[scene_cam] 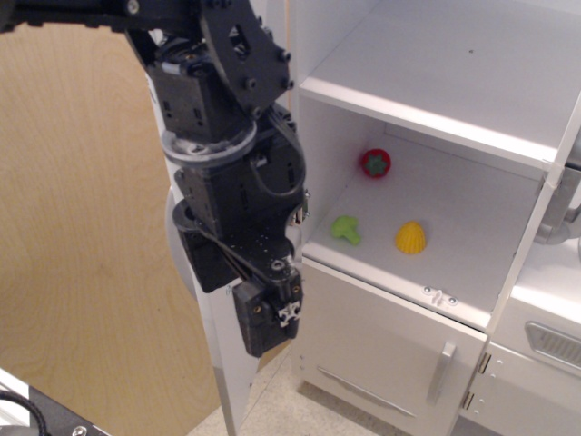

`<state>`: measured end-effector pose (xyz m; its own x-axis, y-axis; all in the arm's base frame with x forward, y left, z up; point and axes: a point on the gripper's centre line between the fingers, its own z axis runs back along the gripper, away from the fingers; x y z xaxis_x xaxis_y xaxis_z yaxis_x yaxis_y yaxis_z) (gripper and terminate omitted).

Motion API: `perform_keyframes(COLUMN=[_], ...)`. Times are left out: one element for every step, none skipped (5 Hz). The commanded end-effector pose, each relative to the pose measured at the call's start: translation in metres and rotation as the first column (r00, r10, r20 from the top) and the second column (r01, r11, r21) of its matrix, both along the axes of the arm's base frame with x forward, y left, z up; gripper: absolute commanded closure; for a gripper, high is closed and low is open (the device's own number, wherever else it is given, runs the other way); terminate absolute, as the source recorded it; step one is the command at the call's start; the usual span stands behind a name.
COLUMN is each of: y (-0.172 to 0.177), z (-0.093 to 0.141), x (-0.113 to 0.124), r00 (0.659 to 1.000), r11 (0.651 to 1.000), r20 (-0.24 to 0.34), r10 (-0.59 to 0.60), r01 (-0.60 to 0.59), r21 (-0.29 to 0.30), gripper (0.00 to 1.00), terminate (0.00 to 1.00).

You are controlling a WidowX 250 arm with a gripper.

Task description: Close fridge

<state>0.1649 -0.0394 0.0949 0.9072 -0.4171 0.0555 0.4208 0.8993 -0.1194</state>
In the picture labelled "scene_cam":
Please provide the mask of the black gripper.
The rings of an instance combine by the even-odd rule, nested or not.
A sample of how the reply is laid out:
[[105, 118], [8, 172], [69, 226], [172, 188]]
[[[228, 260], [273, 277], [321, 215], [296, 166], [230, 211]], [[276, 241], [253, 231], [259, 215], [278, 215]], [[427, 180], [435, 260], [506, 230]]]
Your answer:
[[186, 202], [174, 206], [188, 263], [206, 293], [232, 279], [234, 307], [246, 352], [265, 352], [297, 336], [303, 291], [295, 249], [285, 235], [290, 212], [275, 213], [222, 237], [212, 235]]

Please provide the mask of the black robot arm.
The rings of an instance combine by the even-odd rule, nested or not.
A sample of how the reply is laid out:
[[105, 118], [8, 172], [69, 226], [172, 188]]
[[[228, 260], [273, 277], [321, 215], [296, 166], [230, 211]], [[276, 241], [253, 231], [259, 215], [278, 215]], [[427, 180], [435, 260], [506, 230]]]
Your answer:
[[126, 35], [153, 87], [162, 148], [182, 199], [173, 207], [204, 292], [233, 284], [246, 352], [294, 338], [302, 302], [286, 234], [305, 191], [290, 113], [288, 51], [247, 1], [4, 1], [1, 29], [107, 26]]

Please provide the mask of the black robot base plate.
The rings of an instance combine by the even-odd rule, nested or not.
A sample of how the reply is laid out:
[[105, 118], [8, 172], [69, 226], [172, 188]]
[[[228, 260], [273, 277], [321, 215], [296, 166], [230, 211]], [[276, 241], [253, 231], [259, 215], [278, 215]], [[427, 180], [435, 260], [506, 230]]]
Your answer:
[[1, 369], [2, 435], [109, 435], [81, 415]]

